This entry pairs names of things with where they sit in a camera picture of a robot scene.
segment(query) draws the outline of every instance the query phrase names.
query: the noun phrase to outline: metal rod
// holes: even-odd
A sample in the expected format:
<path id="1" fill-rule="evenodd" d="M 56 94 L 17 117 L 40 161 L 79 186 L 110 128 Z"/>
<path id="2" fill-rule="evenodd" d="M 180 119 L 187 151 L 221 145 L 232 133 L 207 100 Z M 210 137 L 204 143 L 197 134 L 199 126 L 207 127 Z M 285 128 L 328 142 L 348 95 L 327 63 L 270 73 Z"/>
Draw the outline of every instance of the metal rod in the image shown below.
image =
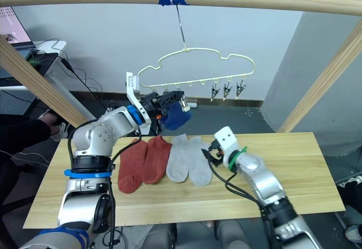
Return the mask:
<path id="1" fill-rule="evenodd" d="M 184 48 L 186 49 L 185 36 L 184 36 L 183 30 L 182 30 L 181 18 L 180 18 L 180 12 L 179 12 L 179 7 L 178 7 L 178 5 L 176 5 L 176 9 L 177 9 L 177 16 L 178 16 L 178 18 L 179 18 L 180 30 L 181 30 L 182 40 L 183 40 L 183 46 L 184 46 Z"/>

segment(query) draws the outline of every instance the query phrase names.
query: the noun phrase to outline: gray sock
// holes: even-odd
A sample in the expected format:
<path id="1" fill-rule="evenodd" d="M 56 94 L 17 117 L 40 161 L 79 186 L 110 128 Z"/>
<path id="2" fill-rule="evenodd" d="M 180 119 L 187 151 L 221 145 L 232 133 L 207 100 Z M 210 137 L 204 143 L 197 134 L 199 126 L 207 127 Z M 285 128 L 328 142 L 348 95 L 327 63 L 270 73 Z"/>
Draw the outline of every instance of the gray sock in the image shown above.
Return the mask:
<path id="1" fill-rule="evenodd" d="M 188 142 L 190 159 L 189 159 L 189 176 L 195 186 L 206 186 L 210 183 L 212 171 L 207 159 L 201 149 L 209 147 L 207 143 L 201 141 L 201 137 L 194 137 Z"/>
<path id="2" fill-rule="evenodd" d="M 189 167 L 188 139 L 186 134 L 174 137 L 171 143 L 172 147 L 166 174 L 173 182 L 184 182 L 187 178 Z"/>

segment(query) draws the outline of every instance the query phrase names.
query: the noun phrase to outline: computer monitor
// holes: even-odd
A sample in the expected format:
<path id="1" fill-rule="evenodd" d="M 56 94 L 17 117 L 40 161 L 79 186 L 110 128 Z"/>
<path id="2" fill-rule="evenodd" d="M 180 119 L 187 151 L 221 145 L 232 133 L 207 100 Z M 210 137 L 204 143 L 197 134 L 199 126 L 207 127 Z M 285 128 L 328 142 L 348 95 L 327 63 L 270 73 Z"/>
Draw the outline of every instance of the computer monitor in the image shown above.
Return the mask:
<path id="1" fill-rule="evenodd" d="M 12 7 L 0 7 L 0 34 L 15 49 L 35 47 Z"/>

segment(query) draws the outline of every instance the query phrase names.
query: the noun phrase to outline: metal clip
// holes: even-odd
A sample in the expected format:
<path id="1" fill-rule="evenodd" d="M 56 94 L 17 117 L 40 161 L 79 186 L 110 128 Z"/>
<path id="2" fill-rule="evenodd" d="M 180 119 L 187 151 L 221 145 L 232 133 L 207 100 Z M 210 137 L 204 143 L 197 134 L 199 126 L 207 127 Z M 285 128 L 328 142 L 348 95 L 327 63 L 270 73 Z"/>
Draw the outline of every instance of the metal clip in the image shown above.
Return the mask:
<path id="1" fill-rule="evenodd" d="M 210 102 L 212 102 L 214 100 L 215 96 L 219 93 L 219 91 L 220 91 L 220 88 L 216 89 L 216 83 L 215 83 L 215 87 L 213 85 L 213 88 L 211 90 L 211 100 L 210 100 Z"/>
<path id="2" fill-rule="evenodd" d="M 225 101 L 226 97 L 229 95 L 229 92 L 232 88 L 232 87 L 229 88 L 229 83 L 230 82 L 227 82 L 227 86 L 226 86 L 226 84 L 224 84 L 224 97 L 222 98 L 222 101 Z"/>
<path id="3" fill-rule="evenodd" d="M 242 81 L 240 82 L 240 86 L 238 84 L 236 84 L 236 97 L 235 97 L 235 100 L 238 99 L 239 95 L 241 94 L 241 92 L 243 90 L 245 90 L 245 88 L 247 87 L 246 84 L 243 85 L 243 81 L 244 79 L 242 79 Z"/>
<path id="4" fill-rule="evenodd" d="M 190 106 L 187 104 L 186 102 L 186 97 L 185 95 L 183 95 L 181 98 L 180 98 L 180 104 L 181 104 L 181 107 L 182 107 L 182 111 L 183 112 L 187 112 L 190 110 Z"/>

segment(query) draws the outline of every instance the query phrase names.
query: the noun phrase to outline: gray wall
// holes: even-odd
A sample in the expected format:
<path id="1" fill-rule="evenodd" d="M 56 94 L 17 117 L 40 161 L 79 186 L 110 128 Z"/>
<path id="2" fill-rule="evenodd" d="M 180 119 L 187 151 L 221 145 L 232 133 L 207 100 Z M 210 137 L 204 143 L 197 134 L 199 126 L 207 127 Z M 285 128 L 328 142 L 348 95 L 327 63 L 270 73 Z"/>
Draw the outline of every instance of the gray wall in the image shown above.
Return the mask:
<path id="1" fill-rule="evenodd" d="M 303 14 L 261 109 L 274 130 L 288 117 L 360 19 Z M 313 131 L 324 154 L 344 154 L 362 145 L 362 54 L 293 130 L 300 131 Z"/>

